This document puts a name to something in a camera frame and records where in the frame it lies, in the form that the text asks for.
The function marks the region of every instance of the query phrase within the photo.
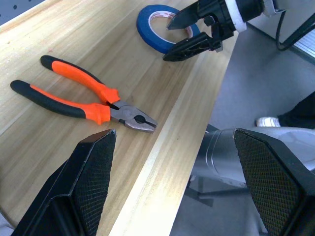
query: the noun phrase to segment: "blue tape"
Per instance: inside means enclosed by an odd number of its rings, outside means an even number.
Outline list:
[[[159,16],[172,18],[177,12],[179,12],[179,10],[166,5],[149,5],[143,8],[139,12],[137,19],[137,29],[142,39],[155,50],[167,54],[168,51],[175,45],[175,43],[169,42],[154,33],[150,26],[150,20]],[[192,34],[191,36],[200,34],[196,24],[188,27],[187,31]]]

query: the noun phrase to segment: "shoe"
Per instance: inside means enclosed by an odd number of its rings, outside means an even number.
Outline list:
[[[257,127],[281,127],[279,119],[275,117],[262,117],[256,120]]]

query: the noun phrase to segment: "orange handle grip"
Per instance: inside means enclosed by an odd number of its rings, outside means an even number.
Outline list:
[[[40,88],[24,81],[15,80],[11,88],[22,96],[47,110],[69,117],[86,118],[94,120],[98,124],[110,121],[111,112],[109,106],[101,104],[80,104],[58,98]]]
[[[40,61],[47,69],[88,87],[95,92],[96,95],[98,95],[103,103],[109,102],[113,104],[120,101],[117,89],[107,87],[97,77],[83,68],[48,55],[42,56]]]

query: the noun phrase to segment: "black cable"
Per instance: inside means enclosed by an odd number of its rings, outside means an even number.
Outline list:
[[[280,51],[285,51],[293,46],[297,41],[303,38],[306,34],[315,29],[315,14],[313,14],[300,28],[298,28],[283,44],[280,43],[280,32],[284,21],[285,11],[281,14],[277,33],[276,33],[276,46]]]

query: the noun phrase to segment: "pliers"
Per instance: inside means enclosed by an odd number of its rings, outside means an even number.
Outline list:
[[[80,104],[63,100],[40,88],[21,80],[11,83],[11,88],[20,95],[50,111],[76,118],[94,120],[97,124],[111,119],[124,126],[144,132],[153,133],[157,122],[126,102],[122,102],[117,89],[109,88],[90,72],[67,61],[44,55],[41,64],[57,74],[68,77],[88,87],[102,101],[102,104]]]

